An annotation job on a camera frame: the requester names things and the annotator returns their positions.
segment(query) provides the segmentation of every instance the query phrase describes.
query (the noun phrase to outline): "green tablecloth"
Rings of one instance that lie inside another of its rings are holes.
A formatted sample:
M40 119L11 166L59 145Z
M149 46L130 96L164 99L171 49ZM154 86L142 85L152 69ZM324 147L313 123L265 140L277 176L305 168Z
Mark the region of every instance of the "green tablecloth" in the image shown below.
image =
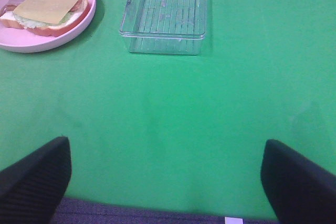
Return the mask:
M266 139L336 173L336 0L208 0L198 56L128 53L125 2L57 49L0 50L0 169L66 135L68 196L259 218Z

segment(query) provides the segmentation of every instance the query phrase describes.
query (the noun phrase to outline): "transparent box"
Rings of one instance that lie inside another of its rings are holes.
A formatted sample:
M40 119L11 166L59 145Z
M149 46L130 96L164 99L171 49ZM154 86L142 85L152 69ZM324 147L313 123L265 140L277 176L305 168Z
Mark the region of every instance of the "transparent box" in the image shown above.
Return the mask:
M129 52L196 55L206 32L206 0L127 0L120 34Z

